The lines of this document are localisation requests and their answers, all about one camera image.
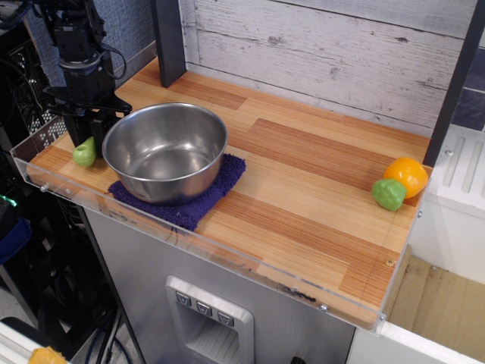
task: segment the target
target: wood grain surface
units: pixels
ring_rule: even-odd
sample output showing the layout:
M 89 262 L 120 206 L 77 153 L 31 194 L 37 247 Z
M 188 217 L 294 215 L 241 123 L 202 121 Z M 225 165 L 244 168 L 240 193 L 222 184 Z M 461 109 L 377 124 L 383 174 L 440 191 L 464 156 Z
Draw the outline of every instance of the wood grain surface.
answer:
M 365 308 L 383 307 L 394 272 L 386 261 L 399 260 L 420 197 L 390 212 L 376 204 L 371 187 L 393 159 L 422 160 L 427 138 L 193 73 L 164 89 L 156 61 L 117 95 L 135 110 L 160 102 L 197 104 L 226 123 L 226 152 L 244 158 L 247 170 L 196 233 L 218 242 L 221 251 L 253 260 L 236 253 L 224 258 L 351 321 L 375 320 Z M 89 168 L 75 165 L 73 148 L 65 136 L 32 163 L 80 189 L 107 193 L 114 172 L 100 158 Z M 135 221 L 144 218 L 123 211 Z
M 180 3 L 190 71 L 430 136 L 476 1 Z

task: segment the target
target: blue towel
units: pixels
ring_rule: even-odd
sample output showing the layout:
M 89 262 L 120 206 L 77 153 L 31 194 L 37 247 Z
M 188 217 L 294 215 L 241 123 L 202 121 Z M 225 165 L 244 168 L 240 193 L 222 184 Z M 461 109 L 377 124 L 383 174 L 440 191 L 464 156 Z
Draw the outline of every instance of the blue towel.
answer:
M 221 170 L 209 189 L 196 199 L 182 205 L 163 206 L 144 202 L 128 192 L 119 180 L 108 188 L 108 192 L 112 193 L 118 201 L 194 231 L 199 221 L 215 206 L 219 199 L 231 191 L 246 170 L 244 159 L 231 154 L 224 154 L 223 158 Z

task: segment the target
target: yellow object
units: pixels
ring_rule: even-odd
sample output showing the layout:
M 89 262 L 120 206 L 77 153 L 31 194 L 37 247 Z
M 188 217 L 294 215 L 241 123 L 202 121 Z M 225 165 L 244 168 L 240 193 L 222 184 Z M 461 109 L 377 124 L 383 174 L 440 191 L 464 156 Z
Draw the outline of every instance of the yellow object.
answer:
M 67 362 L 51 347 L 40 347 L 32 352 L 28 364 L 67 364 Z
M 410 199 L 420 193 L 427 185 L 427 173 L 420 162 L 413 158 L 397 158 L 387 167 L 383 179 L 392 178 L 401 182 L 406 188 L 405 199 Z

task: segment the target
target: metal bowl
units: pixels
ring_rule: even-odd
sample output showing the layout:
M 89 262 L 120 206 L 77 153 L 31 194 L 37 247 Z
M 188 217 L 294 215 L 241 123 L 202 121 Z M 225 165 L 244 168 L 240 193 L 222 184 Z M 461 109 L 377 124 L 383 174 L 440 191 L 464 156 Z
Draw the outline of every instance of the metal bowl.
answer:
M 107 133 L 102 152 L 121 183 L 142 201 L 176 205 L 214 182 L 227 128 L 200 106 L 167 103 L 142 108 Z

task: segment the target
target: wooden tray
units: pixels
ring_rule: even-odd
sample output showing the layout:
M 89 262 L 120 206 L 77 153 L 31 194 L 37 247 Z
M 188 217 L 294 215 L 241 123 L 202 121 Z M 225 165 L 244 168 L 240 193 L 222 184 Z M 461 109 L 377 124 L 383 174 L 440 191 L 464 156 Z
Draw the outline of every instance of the wooden tray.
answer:
M 117 95 L 135 110 L 188 102 L 221 116 L 230 135 L 226 152 L 244 158 L 247 170 L 196 233 L 254 258 L 228 259 L 293 289 L 287 293 L 362 326 L 375 323 L 368 310 L 383 309 L 421 196 L 390 212 L 376 204 L 371 187 L 393 159 L 422 160 L 428 138 L 190 72 L 164 89 L 156 60 Z M 100 158 L 89 168 L 75 165 L 73 149 L 65 136 L 31 163 L 107 193 L 114 172 Z M 307 283 L 293 287 L 299 281 Z

